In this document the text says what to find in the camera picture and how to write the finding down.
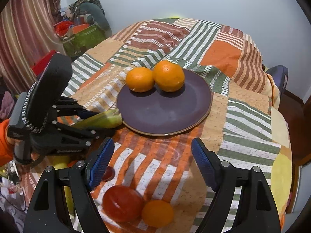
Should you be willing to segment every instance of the purple plate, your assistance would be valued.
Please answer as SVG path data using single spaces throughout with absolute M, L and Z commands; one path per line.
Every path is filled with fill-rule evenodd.
M 211 89 L 198 74 L 183 71 L 185 84 L 176 92 L 164 92 L 156 85 L 148 92 L 136 93 L 124 85 L 117 99 L 123 123 L 141 134 L 166 136 L 202 122 L 211 109 Z

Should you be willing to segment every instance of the tablecloth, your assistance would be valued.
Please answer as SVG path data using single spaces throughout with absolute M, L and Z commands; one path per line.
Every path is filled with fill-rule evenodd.
M 286 122 L 277 111 L 279 92 L 271 76 L 262 70 L 262 57 L 252 38 L 229 26 L 190 18 L 169 18 L 135 23 L 73 62 L 73 76 L 66 96 L 89 110 L 115 107 L 128 71 L 154 67 L 170 60 L 199 74 L 213 92 L 211 112 L 194 129 L 172 137 L 140 136 L 126 127 L 113 137 L 115 152 L 109 163 L 112 181 L 93 192 L 95 204 L 111 232 L 195 232 L 214 196 L 191 154 L 191 140 L 200 137 L 221 160 L 250 169 L 259 166 L 271 185 L 279 216 L 290 193 L 291 150 Z M 46 158 L 25 170 L 22 183 L 30 200 Z M 161 229 L 140 218 L 116 223 L 102 209 L 105 191 L 113 185 L 136 189 L 143 198 L 162 199 L 174 207 L 174 223 Z M 241 188 L 223 231 L 231 228 Z M 78 219 L 74 228 L 80 230 Z

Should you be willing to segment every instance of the green storage box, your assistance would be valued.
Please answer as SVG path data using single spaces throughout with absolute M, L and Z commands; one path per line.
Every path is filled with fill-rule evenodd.
M 81 56 L 88 49 L 97 46 L 106 38 L 96 25 L 80 31 L 71 37 L 63 38 L 62 42 L 69 57 Z

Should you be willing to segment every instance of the metal screw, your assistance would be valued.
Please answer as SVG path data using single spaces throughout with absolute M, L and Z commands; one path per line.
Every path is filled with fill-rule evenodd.
M 260 172 L 260 168 L 259 168 L 258 166 L 254 166 L 254 167 L 253 167 L 253 170 L 254 170 L 255 172 Z
M 53 166 L 47 166 L 47 167 L 45 168 L 45 171 L 46 171 L 46 172 L 50 172 L 50 171 L 52 171 L 52 169 L 53 169 Z
M 76 165 L 77 165 L 77 167 L 82 167 L 82 166 L 84 166 L 84 161 L 80 160 L 80 161 L 77 162 Z
M 230 166 L 230 163 L 228 162 L 228 161 L 221 161 L 221 165 L 223 166 L 223 167 L 228 167 L 228 166 Z

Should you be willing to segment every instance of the blue gripper pad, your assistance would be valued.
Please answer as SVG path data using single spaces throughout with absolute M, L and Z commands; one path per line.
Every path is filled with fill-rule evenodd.
M 90 190 L 97 187 L 103 178 L 110 159 L 114 153 L 114 141 L 109 138 L 100 145 L 100 148 L 102 148 L 102 151 L 98 155 L 97 159 L 95 159 L 96 161 L 89 172 L 88 187 Z
M 206 150 L 203 142 L 198 139 L 199 138 L 195 138 L 191 142 L 192 155 L 202 174 L 206 186 L 209 186 L 214 192 L 216 192 L 218 190 L 218 184 L 216 182 L 214 168 L 203 151 L 204 149 Z

